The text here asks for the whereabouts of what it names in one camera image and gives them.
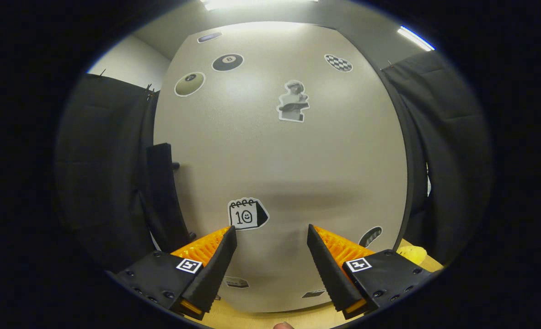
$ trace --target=ceiling light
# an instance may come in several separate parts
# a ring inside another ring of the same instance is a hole
[[[400,29],[398,29],[397,32],[400,33],[400,35],[407,38],[408,40],[411,40],[412,42],[414,42],[417,46],[419,46],[420,48],[422,48],[426,52],[430,52],[431,50],[435,50],[435,48],[433,48],[433,46],[431,46],[431,44],[427,43],[425,40],[423,40],[418,35],[415,35],[412,31],[410,31],[406,27],[400,27]]]
[[[218,8],[239,7],[248,5],[268,5],[284,2],[319,2],[319,0],[200,0],[205,9],[212,11]]]

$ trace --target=table surface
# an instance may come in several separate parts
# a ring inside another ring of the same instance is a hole
[[[400,246],[411,245],[402,240]],[[420,265],[427,271],[438,271],[443,268],[439,262],[429,255]],[[341,312],[336,312],[333,304],[313,306],[301,310],[274,313],[244,313],[234,310],[223,299],[214,301],[209,313],[203,321],[197,321],[215,329],[272,329],[275,324],[287,321],[296,329],[327,329],[355,320],[360,316],[345,320]]]

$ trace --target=white wall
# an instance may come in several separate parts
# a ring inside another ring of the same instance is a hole
[[[128,36],[116,44],[88,70],[91,74],[101,74],[121,81],[126,81],[145,88],[160,90],[162,79],[171,61],[157,50],[138,39]]]

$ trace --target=dark curtain fabric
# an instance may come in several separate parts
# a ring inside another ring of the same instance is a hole
[[[411,56],[382,72],[400,94],[429,165],[431,194],[415,194],[404,237],[446,264],[472,236],[490,198],[488,125],[475,94],[437,52]]]
[[[145,148],[152,145],[157,98],[87,74],[72,90],[59,127],[55,181],[62,221],[110,271],[155,249],[146,221]]]

